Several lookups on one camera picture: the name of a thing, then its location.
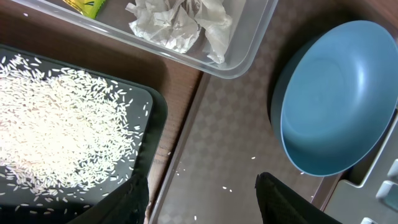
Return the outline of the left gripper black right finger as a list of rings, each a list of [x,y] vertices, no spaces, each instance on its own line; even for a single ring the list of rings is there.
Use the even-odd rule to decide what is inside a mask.
[[[264,224],[337,224],[269,172],[256,177],[256,197]]]

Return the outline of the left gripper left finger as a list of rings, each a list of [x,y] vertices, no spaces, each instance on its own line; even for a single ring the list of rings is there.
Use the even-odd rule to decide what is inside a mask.
[[[143,224],[149,203],[147,177],[134,174],[100,203],[74,218],[72,224]]]

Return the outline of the dark blue plate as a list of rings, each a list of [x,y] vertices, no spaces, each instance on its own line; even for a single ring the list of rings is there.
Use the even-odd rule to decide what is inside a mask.
[[[271,125],[291,163],[317,177],[355,165],[380,140],[397,104],[397,44],[371,21],[312,38],[275,85]]]

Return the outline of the white paper napkin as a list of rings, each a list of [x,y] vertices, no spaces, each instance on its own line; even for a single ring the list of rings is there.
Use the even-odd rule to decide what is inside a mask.
[[[207,57],[223,63],[229,46],[233,19],[220,0],[136,0],[126,10],[135,21],[129,23],[133,34],[166,49],[185,54],[195,44],[200,32],[210,43]]]

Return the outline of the foil snack wrapper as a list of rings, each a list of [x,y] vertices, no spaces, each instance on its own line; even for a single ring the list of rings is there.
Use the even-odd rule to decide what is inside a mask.
[[[95,19],[106,0],[63,0],[81,15]]]

